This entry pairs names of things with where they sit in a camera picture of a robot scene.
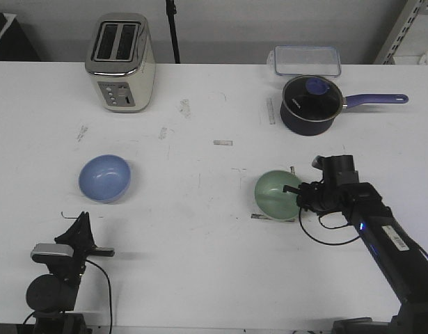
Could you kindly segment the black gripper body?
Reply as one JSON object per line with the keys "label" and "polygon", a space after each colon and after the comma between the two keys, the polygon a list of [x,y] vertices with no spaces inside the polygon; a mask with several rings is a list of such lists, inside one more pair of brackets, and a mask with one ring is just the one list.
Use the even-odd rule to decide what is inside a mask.
{"label": "black gripper body", "polygon": [[342,211],[340,195],[337,190],[332,190],[325,183],[311,182],[299,185],[299,195],[296,203],[301,209],[314,213],[335,213]]}
{"label": "black gripper body", "polygon": [[113,257],[114,248],[99,247],[92,236],[59,236],[54,239],[55,243],[67,246],[67,250],[72,250],[66,260],[60,260],[56,272],[61,278],[80,278],[86,270],[86,260],[89,256]]}

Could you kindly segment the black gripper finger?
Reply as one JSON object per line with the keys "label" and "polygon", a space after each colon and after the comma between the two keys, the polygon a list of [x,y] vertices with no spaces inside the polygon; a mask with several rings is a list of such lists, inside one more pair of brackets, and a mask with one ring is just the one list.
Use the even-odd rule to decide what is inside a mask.
{"label": "black gripper finger", "polygon": [[78,217],[74,219],[74,223],[61,235],[55,238],[57,244],[73,244],[81,230],[81,220],[84,217],[84,212],[81,212]]}
{"label": "black gripper finger", "polygon": [[300,189],[300,188],[293,187],[293,186],[284,185],[283,186],[283,192],[284,193],[287,193],[287,192],[290,192],[290,193],[303,193],[303,190]]}
{"label": "black gripper finger", "polygon": [[84,234],[84,239],[86,241],[86,245],[94,246],[95,241],[94,241],[93,233],[92,233],[91,226],[90,226],[90,215],[88,212],[84,212],[83,234]]}

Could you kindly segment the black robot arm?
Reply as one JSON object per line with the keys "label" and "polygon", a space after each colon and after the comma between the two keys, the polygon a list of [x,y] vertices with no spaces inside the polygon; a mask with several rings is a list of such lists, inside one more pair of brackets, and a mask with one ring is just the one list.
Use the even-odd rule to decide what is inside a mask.
{"label": "black robot arm", "polygon": [[90,215],[82,212],[66,232],[54,243],[36,244],[31,259],[45,264],[48,274],[34,279],[26,291],[26,303],[33,310],[35,324],[30,333],[92,333],[84,315],[74,307],[86,264],[101,266],[88,257],[112,257],[113,248],[95,244],[90,226]]}
{"label": "black robot arm", "polygon": [[428,333],[428,254],[402,229],[382,197],[367,183],[285,185],[300,208],[319,216],[340,212],[355,227],[401,303],[390,333]]}

